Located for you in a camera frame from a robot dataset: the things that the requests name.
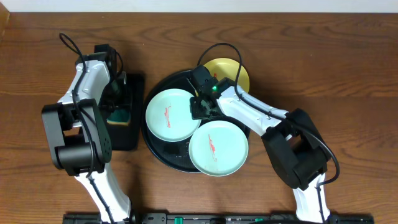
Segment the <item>green yellow sponge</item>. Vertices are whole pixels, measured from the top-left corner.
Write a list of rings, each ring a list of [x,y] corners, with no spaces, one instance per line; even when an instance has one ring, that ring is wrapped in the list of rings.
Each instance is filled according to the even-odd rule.
[[[128,110],[114,110],[106,121],[110,125],[128,126],[131,121],[131,115]]]

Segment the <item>mint green plate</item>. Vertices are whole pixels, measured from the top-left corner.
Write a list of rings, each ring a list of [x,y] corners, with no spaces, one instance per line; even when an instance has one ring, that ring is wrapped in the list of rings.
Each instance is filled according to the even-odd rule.
[[[157,138],[178,142],[189,138],[201,121],[192,119],[190,99],[193,95],[182,89],[172,88],[156,94],[146,109],[146,125]]]
[[[230,175],[245,163],[249,151],[244,132],[228,121],[210,121],[192,135],[188,153],[193,165],[213,177]]]

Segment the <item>yellow plate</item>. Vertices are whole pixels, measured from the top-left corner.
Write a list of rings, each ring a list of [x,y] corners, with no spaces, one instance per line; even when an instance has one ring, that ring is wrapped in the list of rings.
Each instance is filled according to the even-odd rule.
[[[229,78],[232,81],[231,88],[235,85],[239,62],[230,58],[216,58],[204,64],[204,67],[209,71],[210,75],[215,77],[218,81],[221,81],[223,78]],[[238,85],[241,91],[243,90],[246,93],[249,92],[249,75],[244,67],[241,67]]]

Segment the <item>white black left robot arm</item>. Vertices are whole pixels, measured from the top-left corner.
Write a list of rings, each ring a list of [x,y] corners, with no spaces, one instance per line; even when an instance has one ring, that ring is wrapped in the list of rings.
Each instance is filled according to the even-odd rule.
[[[104,91],[119,75],[114,50],[80,54],[67,92],[42,109],[42,121],[54,166],[74,177],[99,209],[100,223],[126,223],[131,202],[111,169],[111,138],[100,111]]]

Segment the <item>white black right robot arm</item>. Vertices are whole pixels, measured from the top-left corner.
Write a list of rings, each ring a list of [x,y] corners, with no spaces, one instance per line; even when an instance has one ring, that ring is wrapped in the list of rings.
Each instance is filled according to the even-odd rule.
[[[257,133],[276,174],[294,191],[297,218],[326,223],[324,186],[335,179],[327,180],[325,173],[329,160],[338,161],[309,115],[269,106],[229,78],[191,78],[190,83],[198,93],[190,100],[193,119],[227,116]]]

